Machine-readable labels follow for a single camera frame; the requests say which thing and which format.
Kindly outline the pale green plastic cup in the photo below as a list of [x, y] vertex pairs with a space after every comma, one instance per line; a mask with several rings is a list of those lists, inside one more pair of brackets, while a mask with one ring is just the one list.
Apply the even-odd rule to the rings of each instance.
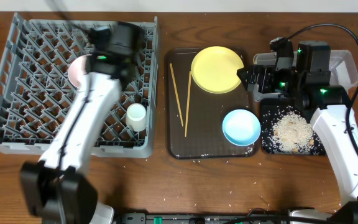
[[146, 128], [146, 108], [140, 103], [131, 104], [126, 111], [126, 125], [135, 132]]

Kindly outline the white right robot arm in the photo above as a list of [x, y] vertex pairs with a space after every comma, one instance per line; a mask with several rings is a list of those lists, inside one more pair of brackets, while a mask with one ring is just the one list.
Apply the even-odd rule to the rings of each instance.
[[331, 83], [330, 46], [307, 40], [293, 50], [289, 40], [270, 43], [274, 65], [238, 69], [245, 88], [289, 98], [311, 124], [329, 158], [343, 206], [328, 217], [335, 223], [358, 223], [358, 127], [347, 90]]

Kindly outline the light blue bowl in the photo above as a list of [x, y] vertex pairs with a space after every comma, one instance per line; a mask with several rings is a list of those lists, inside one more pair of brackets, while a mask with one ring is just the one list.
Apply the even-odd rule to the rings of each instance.
[[255, 143], [261, 133], [261, 124], [255, 114], [237, 109], [225, 115], [222, 122], [224, 137], [233, 145], [249, 146]]

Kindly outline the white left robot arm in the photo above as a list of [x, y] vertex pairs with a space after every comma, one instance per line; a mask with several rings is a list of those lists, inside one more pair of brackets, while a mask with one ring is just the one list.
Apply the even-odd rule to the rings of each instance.
[[58, 134], [38, 162], [25, 162], [20, 182], [27, 209], [45, 223], [112, 223], [114, 209], [87, 180], [92, 149], [113, 105], [135, 73], [144, 31], [128, 22], [86, 31], [94, 50], [69, 72], [80, 87]]

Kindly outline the white round bowl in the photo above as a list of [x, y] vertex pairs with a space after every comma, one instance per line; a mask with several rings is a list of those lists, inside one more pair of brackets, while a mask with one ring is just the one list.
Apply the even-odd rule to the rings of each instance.
[[90, 82], [90, 78], [85, 70], [86, 60], [89, 56], [90, 54], [82, 55], [74, 59], [69, 66], [68, 79], [77, 90], [85, 89]]

